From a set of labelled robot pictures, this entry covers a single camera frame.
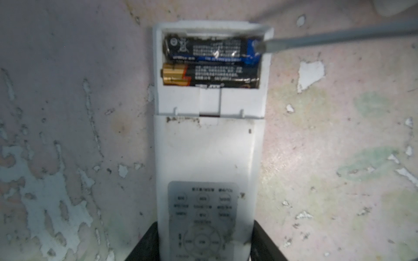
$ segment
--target white remote control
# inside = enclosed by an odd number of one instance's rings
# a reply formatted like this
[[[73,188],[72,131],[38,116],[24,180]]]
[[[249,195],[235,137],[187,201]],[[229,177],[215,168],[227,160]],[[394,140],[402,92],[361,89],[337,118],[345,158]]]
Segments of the white remote control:
[[[164,85],[163,41],[273,37],[247,22],[179,21],[154,28],[155,162],[161,261],[247,261],[260,168],[270,54],[258,88]]]

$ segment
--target table surface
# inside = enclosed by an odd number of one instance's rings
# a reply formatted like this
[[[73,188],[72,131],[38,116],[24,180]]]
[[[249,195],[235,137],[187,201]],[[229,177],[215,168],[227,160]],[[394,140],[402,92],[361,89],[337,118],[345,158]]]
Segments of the table surface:
[[[359,0],[0,1],[0,260],[123,261],[156,220],[155,23],[251,20],[291,37],[417,14]],[[417,72],[417,37],[273,55],[256,219],[290,261],[418,257]]]

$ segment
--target battery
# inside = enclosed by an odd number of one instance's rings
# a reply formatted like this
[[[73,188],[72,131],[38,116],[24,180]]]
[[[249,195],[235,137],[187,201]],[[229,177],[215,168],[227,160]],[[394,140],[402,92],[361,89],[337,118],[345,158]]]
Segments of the battery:
[[[258,68],[240,65],[163,64],[164,85],[257,88]]]
[[[168,35],[164,40],[164,49],[168,59],[184,62],[242,62],[255,66],[261,55],[256,53],[254,46],[259,39],[199,39]]]

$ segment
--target metal rod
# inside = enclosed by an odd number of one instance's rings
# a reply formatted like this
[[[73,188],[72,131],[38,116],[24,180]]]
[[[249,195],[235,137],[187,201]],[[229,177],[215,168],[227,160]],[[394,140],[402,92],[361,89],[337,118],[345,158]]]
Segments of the metal rod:
[[[332,33],[323,33],[304,37],[271,39],[260,42],[256,47],[259,53],[276,53],[291,48],[316,46],[330,43],[360,41],[396,36],[418,34],[418,19],[389,23],[365,28],[342,30]]]

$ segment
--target black and gold battery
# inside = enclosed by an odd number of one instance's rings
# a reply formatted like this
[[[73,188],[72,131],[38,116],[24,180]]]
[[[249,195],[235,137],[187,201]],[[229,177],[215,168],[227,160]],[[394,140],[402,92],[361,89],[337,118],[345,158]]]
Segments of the black and gold battery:
[[[164,85],[257,88],[258,68],[240,65],[163,64]]]

